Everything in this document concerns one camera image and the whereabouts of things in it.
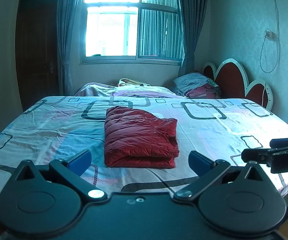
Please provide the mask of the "bright window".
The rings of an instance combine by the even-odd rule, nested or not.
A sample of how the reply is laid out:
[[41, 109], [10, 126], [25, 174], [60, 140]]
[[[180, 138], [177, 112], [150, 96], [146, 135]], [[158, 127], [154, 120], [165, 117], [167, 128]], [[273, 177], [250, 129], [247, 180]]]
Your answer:
[[184, 57], [177, 0], [83, 0], [84, 63]]

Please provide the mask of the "yellow cloth near window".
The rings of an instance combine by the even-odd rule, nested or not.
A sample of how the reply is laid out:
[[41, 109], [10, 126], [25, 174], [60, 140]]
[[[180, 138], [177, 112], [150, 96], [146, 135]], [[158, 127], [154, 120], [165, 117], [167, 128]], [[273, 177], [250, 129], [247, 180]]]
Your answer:
[[123, 87], [123, 86], [151, 86], [151, 85], [145, 82], [135, 81], [128, 78], [122, 78], [119, 80], [118, 86]]

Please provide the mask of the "dark wooden door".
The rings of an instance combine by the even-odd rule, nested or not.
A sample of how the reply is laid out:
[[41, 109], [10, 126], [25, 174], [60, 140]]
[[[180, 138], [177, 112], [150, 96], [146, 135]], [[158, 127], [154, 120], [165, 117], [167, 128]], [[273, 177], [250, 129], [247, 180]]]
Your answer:
[[24, 111], [46, 96], [59, 95], [56, 4], [57, 0], [19, 0], [15, 59]]

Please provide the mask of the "red white scalloped headboard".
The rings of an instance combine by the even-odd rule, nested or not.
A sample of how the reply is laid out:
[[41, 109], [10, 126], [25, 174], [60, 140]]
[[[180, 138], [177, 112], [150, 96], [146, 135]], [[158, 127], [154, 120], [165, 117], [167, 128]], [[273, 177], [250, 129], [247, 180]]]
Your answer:
[[248, 99], [272, 110], [274, 98], [270, 85], [263, 79], [250, 82], [244, 67], [237, 60], [226, 59], [218, 67], [207, 62], [202, 73], [220, 87], [221, 98]]

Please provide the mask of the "grey-blue curtain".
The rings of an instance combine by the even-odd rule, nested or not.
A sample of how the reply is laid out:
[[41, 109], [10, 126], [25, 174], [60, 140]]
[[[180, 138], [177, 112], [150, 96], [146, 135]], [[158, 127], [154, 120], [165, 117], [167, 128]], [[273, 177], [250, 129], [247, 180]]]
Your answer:
[[57, 0], [56, 39], [58, 49], [59, 90], [62, 95], [73, 94], [70, 55], [76, 11], [82, 1], [83, 0]]
[[204, 24], [207, 0], [177, 0], [184, 57], [178, 75], [194, 70], [194, 53]]

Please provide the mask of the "wall power socket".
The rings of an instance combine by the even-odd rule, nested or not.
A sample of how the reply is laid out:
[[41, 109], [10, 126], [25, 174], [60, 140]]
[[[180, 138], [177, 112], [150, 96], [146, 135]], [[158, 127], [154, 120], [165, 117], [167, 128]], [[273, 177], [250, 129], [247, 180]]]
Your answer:
[[276, 34], [270, 30], [265, 30], [265, 38], [269, 40], [275, 40]]

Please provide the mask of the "pink folded blanket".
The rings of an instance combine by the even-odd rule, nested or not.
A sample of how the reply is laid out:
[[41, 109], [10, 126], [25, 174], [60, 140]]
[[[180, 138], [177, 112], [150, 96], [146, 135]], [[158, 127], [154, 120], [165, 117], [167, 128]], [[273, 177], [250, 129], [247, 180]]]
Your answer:
[[178, 98], [182, 96], [176, 95], [169, 89], [159, 86], [111, 86], [103, 83], [90, 82], [85, 84], [75, 96], [124, 96], [124, 97], [148, 97], [148, 98]]

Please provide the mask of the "grey-blue left curtain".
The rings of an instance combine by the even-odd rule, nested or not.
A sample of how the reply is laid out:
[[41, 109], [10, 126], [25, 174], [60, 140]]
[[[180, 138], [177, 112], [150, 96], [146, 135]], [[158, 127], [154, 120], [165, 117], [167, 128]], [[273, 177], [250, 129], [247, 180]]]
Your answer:
[[82, 1], [83, 0], [57, 0], [56, 39], [58, 49], [59, 90], [62, 95], [73, 94], [70, 55], [76, 11]]

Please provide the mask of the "grey-blue right curtain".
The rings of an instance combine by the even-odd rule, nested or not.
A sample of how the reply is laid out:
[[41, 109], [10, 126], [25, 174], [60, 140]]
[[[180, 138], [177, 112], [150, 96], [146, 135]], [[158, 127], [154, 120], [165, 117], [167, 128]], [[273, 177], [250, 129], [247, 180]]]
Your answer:
[[207, 0], [177, 0], [184, 57], [178, 75], [194, 70], [194, 53], [204, 24]]

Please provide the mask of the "red quilted down jacket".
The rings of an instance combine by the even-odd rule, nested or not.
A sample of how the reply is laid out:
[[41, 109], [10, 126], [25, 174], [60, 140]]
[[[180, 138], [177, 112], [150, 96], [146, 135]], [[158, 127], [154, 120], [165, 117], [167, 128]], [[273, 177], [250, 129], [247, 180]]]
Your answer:
[[104, 163], [108, 167], [175, 168], [179, 156], [177, 120], [141, 109], [107, 109]]

